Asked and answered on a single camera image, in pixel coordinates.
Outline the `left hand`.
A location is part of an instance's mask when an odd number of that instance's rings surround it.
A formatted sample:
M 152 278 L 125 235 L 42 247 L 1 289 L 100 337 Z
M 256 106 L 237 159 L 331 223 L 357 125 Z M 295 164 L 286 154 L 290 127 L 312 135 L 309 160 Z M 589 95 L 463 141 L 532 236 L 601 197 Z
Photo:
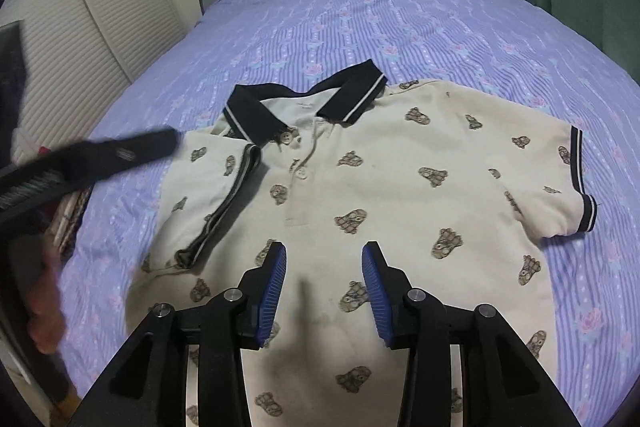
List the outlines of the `left hand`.
M 42 260 L 42 273 L 27 295 L 27 304 L 32 314 L 28 332 L 41 353 L 53 355 L 58 350 L 66 329 L 58 289 L 60 256 L 55 248 L 46 249 L 42 253 Z

